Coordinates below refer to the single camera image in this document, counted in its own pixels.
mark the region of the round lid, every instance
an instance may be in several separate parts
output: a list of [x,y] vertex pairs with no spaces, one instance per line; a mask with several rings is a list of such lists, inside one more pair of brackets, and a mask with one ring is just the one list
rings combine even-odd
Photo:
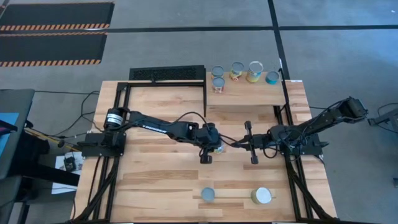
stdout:
[[277,72],[269,72],[267,78],[271,81],[277,81],[279,79],[279,74]]
[[214,66],[212,69],[211,69],[211,72],[212,72],[212,74],[213,75],[216,75],[216,76],[222,76],[222,75],[224,75],[224,69],[223,69],[223,67],[221,67],[221,66]]
[[243,65],[241,62],[234,62],[234,63],[232,64],[232,69],[233,69],[235,72],[242,72],[242,71],[243,71],[243,68],[244,68],[244,65]]
[[201,191],[201,197],[207,202],[214,201],[215,193],[212,188],[206,187]]
[[257,189],[256,197],[260,203],[269,203],[272,199],[271,192],[265,187]]
[[249,69],[250,69],[251,71],[257,73],[257,72],[262,72],[262,70],[264,69],[264,67],[262,66],[262,63],[261,63],[261,62],[254,61],[254,62],[251,62],[251,63],[249,64]]
[[213,79],[213,85],[215,87],[223,87],[224,84],[225,84],[224,78],[216,77]]

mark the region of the gray carpet floor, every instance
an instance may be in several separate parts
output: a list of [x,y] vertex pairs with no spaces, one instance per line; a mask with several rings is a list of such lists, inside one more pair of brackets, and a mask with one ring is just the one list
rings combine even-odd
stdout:
[[[58,0],[11,0],[58,2]],[[274,0],[280,26],[398,24],[395,0]],[[271,26],[266,0],[115,0],[111,28],[171,26]],[[398,102],[398,30],[282,31],[291,79],[303,80],[309,103],[326,107],[347,96],[362,99],[369,116]],[[130,68],[202,64],[228,68],[233,61],[260,60],[279,68],[272,31],[110,34],[100,65],[0,68],[0,88],[53,91],[99,90],[103,80],[126,80]],[[56,133],[80,113],[84,96],[37,93],[29,115],[35,127]],[[96,96],[85,111],[93,111]],[[80,121],[67,134],[84,132]],[[396,223],[398,136],[367,122],[341,124],[321,133],[326,172],[338,216],[343,220]],[[42,192],[28,223],[68,219],[73,194]]]

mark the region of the tin can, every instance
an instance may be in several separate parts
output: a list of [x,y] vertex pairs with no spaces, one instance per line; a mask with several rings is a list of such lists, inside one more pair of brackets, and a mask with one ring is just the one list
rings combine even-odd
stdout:
[[221,146],[218,147],[218,148],[216,148],[216,149],[214,150],[214,153],[216,153],[216,154],[221,154],[221,153],[224,151],[224,148],[225,148],[225,145],[224,145],[223,142],[221,142]]
[[266,82],[271,85],[275,85],[278,82],[279,74],[277,72],[269,72],[266,75]]
[[215,93],[224,92],[225,80],[221,77],[216,77],[213,79],[213,91]]
[[238,81],[239,77],[242,75],[244,65],[241,62],[234,62],[232,64],[231,72],[229,73],[229,77],[232,80]]
[[246,75],[246,80],[248,82],[254,83],[260,79],[261,72],[263,71],[264,67],[262,66],[261,62],[254,61],[249,64],[248,75]]
[[256,204],[266,204],[271,202],[271,192],[265,187],[259,187],[251,192],[251,200]]
[[217,77],[222,78],[223,75],[224,75],[223,67],[217,65],[211,69],[211,78],[217,78]]

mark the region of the floor mat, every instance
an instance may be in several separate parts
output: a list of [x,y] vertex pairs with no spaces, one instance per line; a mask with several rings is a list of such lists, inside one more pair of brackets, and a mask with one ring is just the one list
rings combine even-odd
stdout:
[[113,2],[10,4],[0,18],[0,30],[107,28],[113,9]]
[[0,34],[0,67],[95,65],[107,33]]

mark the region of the wood grain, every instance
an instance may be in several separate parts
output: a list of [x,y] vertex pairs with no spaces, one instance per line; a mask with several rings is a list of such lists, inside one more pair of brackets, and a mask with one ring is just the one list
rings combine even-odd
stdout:
[[224,73],[224,92],[215,93],[212,89],[211,72],[206,74],[207,105],[284,105],[285,97],[280,80],[275,85],[266,82],[267,72],[261,74],[256,83],[246,80],[247,72],[234,82],[229,77],[229,72]]
[[[286,82],[295,124],[311,117],[303,83]],[[103,82],[94,121],[98,126],[113,106],[117,82]],[[129,108],[173,121],[188,111],[203,114],[203,93],[195,87],[133,88]],[[271,106],[209,106],[206,118],[218,130],[239,139],[251,120],[253,133],[264,133],[277,123]],[[201,124],[200,118],[186,121]],[[176,143],[167,136],[145,129],[127,131],[113,202],[112,222],[271,222],[292,221],[294,212],[283,157],[268,159],[258,153],[259,164],[250,163],[250,153],[226,146],[213,154],[213,163],[199,163],[199,148]],[[323,165],[313,156],[302,156],[307,185],[320,205],[335,215]],[[96,158],[86,159],[76,193],[76,213],[86,207]],[[96,176],[95,189],[99,174]],[[201,199],[201,191],[213,187],[213,203]],[[250,199],[256,187],[267,187],[272,202],[257,205]],[[305,215],[300,197],[302,215]],[[105,200],[100,217],[104,217]]]

